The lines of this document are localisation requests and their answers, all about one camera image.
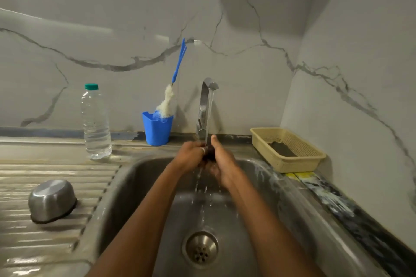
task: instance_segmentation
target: blue cup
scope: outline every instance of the blue cup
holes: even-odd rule
[[[151,146],[161,146],[168,143],[174,120],[173,115],[163,120],[154,119],[153,114],[149,114],[149,112],[143,112],[141,116],[143,117],[147,143]]]

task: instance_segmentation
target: person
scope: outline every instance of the person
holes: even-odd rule
[[[210,172],[230,192],[244,220],[263,277],[324,276],[215,135],[211,144],[217,164]],[[176,185],[182,175],[200,164],[204,154],[201,145],[198,141],[183,144],[87,277],[152,275]]]

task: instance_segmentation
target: ribbed metal drainboard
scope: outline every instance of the ribbed metal drainboard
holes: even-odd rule
[[[0,165],[0,267],[47,263],[71,253],[117,165]],[[67,217],[44,225],[30,220],[28,197],[38,184],[65,179],[78,204]]]

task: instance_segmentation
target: blue brush handle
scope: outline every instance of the blue brush handle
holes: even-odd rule
[[[183,38],[182,39],[182,45],[180,46],[178,64],[176,65],[174,76],[172,77],[172,84],[176,81],[176,77],[178,76],[179,66],[180,66],[180,63],[182,62],[182,58],[184,58],[184,54],[186,52],[186,49],[187,49],[187,47],[186,47],[186,44],[185,44],[185,38]]]

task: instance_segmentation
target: faucet spout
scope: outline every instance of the faucet spout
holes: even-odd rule
[[[218,84],[211,78],[205,78],[202,83],[198,120],[196,122],[196,133],[199,139],[205,139],[207,134],[208,114],[211,112],[211,110],[208,109],[210,107],[210,104],[208,103],[210,92],[212,98],[212,92],[218,90],[218,88]]]

